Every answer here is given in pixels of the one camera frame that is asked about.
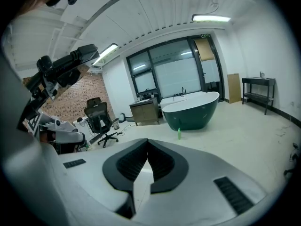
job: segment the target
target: cardboard panel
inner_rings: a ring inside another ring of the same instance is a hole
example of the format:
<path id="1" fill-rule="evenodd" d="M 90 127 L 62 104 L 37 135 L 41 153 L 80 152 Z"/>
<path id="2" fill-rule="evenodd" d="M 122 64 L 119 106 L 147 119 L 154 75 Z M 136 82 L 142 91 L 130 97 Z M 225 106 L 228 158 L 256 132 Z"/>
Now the cardboard panel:
<path id="1" fill-rule="evenodd" d="M 195 39 L 196 46 L 198 48 L 201 61 L 214 59 L 214 54 L 211 50 L 208 39 Z"/>
<path id="2" fill-rule="evenodd" d="M 240 101 L 240 80 L 239 74 L 228 74 L 228 84 L 229 84 L 229 103 L 234 103 Z"/>

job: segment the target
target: black door frame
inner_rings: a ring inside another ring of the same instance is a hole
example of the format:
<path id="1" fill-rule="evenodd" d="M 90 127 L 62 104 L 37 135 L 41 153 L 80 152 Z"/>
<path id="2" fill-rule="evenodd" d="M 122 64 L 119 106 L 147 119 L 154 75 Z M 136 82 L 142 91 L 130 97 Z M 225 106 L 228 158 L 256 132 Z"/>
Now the black door frame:
<path id="1" fill-rule="evenodd" d="M 201 91 L 206 92 L 206 84 L 205 84 L 205 78 L 204 78 L 204 74 L 203 74 L 204 73 L 203 72 L 203 67 L 202 67 L 202 64 L 201 64 L 198 52 L 196 52 L 196 50 L 198 48 L 196 47 L 196 44 L 193 41 L 193 39 L 208 39 L 208 41 L 209 41 L 209 45 L 210 45 L 211 50 L 212 50 L 212 52 L 213 52 L 213 54 L 215 56 L 215 59 L 216 59 L 216 63 L 217 63 L 217 66 L 218 66 L 218 72 L 219 72 L 219 76 L 220 76 L 220 80 L 221 80 L 221 86 L 222 86 L 221 92 L 222 92 L 222 95 L 221 95 L 219 101 L 223 101 L 224 97 L 225 97 L 225 86 L 224 86 L 224 80 L 223 80 L 223 73 L 222 73 L 222 66 L 221 66 L 220 58 L 218 56 L 218 53 L 217 53 L 216 47 L 214 45 L 214 42 L 212 40 L 212 37 L 211 36 L 210 37 L 203 37 L 202 35 L 193 35 L 193 36 L 181 37 L 181 38 L 177 38 L 177 39 L 173 39 L 173 40 L 168 40 L 168 41 L 165 41 L 165 42 L 153 45 L 151 47 L 142 49 L 142 50 L 140 50 L 140 51 L 138 51 L 138 52 L 136 52 L 136 53 L 128 56 L 127 57 L 127 65 L 129 67 L 129 70 L 130 70 L 130 74 L 131 74 L 131 77 L 132 77 L 132 81 L 133 81 L 133 84 L 134 84 L 136 95 L 139 96 L 139 95 L 145 94 L 147 92 L 157 92 L 158 93 L 159 102 L 162 100 L 162 96 L 161 96 L 160 88 L 159 88 L 159 85 L 158 85 L 158 80 L 157 80 L 157 76 L 156 76 L 154 64 L 152 62 L 152 58 L 151 58 L 151 54 L 150 54 L 150 49 L 156 48 L 156 47 L 160 47 L 160 46 L 168 44 L 168 43 L 182 41 L 182 40 L 186 40 L 188 42 L 188 45 L 189 45 L 189 47 L 190 47 L 190 49 L 192 51 L 192 55 L 193 55 L 193 57 L 194 57 L 194 59 L 196 61 L 196 64 L 197 64 L 198 75 L 199 75 L 199 80 L 200 80 L 200 85 L 201 85 Z M 148 57 L 149 57 L 149 60 L 150 60 L 150 65 L 151 65 L 150 69 L 148 69 L 146 71 L 143 71 L 143 72 L 140 72 L 140 73 L 133 74 L 131 66 L 130 66 L 131 65 L 130 64 L 130 58 L 135 57 L 136 55 L 144 53 L 144 52 L 147 52 L 147 54 L 148 54 Z M 156 88 L 155 89 L 151 89 L 151 90 L 147 90 L 147 91 L 143 91 L 143 92 L 138 92 L 137 85 L 136 85 L 136 82 L 135 82 L 135 76 L 138 76 L 138 75 L 141 75 L 141 74 L 147 73 L 147 72 L 152 72 Z"/>

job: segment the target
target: green bottle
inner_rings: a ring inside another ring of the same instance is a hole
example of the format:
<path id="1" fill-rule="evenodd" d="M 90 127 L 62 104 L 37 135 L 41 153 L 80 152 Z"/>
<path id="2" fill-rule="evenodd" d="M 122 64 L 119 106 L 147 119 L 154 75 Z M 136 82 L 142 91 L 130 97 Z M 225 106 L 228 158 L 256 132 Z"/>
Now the green bottle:
<path id="1" fill-rule="evenodd" d="M 178 139 L 181 140 L 181 130 L 180 130 L 180 128 L 178 129 Z"/>

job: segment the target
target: floor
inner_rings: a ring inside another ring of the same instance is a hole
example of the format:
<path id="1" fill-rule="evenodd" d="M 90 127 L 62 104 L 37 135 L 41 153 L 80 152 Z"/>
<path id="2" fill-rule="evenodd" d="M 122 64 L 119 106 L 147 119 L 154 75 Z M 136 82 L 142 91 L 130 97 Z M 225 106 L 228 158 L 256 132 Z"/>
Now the floor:
<path id="1" fill-rule="evenodd" d="M 229 104 L 220 102 L 208 125 L 196 131 L 182 131 L 178 140 L 177 131 L 161 120 L 160 125 L 134 122 L 121 123 L 122 136 L 119 142 L 109 140 L 107 147 L 137 138 L 148 138 L 175 143 L 193 149 L 215 154 L 255 179 L 271 193 L 283 187 L 287 179 L 285 169 L 293 167 L 290 154 L 293 142 L 301 141 L 301 130 L 285 118 L 258 105 L 240 102 Z M 101 149 L 102 144 L 91 145 L 91 150 Z M 151 167 L 146 162 L 134 183 L 136 210 L 148 200 L 149 187 L 153 182 Z"/>

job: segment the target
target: glass door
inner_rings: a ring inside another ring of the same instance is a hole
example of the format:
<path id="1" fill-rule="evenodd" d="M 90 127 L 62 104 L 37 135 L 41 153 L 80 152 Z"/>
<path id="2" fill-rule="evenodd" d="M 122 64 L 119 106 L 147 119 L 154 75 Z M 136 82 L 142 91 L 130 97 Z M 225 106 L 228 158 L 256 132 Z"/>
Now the glass door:
<path id="1" fill-rule="evenodd" d="M 198 55 L 201 67 L 203 69 L 204 91 L 215 91 L 220 93 L 223 98 L 223 88 L 220 67 L 218 66 L 214 50 L 207 38 L 193 39 L 195 52 Z"/>

